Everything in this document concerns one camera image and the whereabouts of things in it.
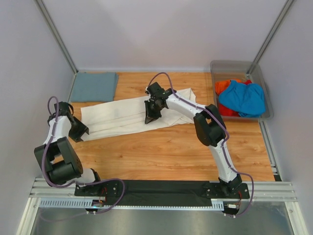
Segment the white t shirt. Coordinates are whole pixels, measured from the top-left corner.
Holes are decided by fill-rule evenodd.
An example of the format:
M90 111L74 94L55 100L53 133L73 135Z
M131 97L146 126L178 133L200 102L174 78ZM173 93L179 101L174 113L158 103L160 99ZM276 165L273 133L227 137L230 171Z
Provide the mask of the white t shirt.
M144 101L147 99L147 96L142 96L81 108L81 121L89 128L89 133L84 134L82 140L91 141L193 123L177 111L163 109L161 118L145 124Z

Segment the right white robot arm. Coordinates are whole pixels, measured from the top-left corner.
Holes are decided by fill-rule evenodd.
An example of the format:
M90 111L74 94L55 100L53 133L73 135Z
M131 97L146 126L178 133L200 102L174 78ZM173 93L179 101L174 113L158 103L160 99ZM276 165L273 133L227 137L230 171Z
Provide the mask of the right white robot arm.
M194 123L198 140L209 148L219 173L220 191L225 197L232 197L238 192L242 179L234 168L226 146L226 126L218 111L211 104L204 106L184 98L179 92L163 89L157 82L146 88L149 99L145 103L145 124L162 117L163 109L174 110L191 119Z

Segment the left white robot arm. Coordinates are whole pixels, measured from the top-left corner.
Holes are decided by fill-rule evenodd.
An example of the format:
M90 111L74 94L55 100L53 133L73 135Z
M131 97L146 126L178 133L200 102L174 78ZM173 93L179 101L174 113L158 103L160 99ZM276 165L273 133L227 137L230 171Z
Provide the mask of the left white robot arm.
M86 185L91 196L102 193L103 184L93 169L84 169L69 139L81 142L89 128L73 115L67 102L54 104L55 112L48 118L49 132L44 143L34 149L34 155L46 182L55 188L71 184Z

